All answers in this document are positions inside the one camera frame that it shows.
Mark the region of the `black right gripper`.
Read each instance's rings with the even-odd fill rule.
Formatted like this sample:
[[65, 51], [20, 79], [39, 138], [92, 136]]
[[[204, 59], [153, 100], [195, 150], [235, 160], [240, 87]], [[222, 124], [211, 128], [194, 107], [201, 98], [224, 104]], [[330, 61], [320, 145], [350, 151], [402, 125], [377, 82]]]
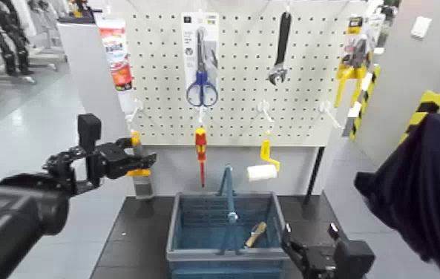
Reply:
[[[345, 239], [335, 223], [330, 223], [328, 234], [334, 242]], [[292, 238], [289, 223], [283, 227], [281, 248], [303, 275], [304, 279], [334, 279], [337, 265], [333, 259], [335, 247], [329, 245], [307, 246]]]

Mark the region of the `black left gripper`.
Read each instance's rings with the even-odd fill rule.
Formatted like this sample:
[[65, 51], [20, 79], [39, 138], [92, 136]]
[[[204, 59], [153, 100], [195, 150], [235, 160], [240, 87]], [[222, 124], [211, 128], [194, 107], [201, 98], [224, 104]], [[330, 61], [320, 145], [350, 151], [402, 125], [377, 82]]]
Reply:
[[157, 154], [145, 156], [128, 155], [124, 149], [133, 148], [132, 137], [119, 138], [116, 143], [108, 142], [96, 147], [98, 172], [102, 177], [115, 180], [129, 171], [150, 169], [157, 161]]

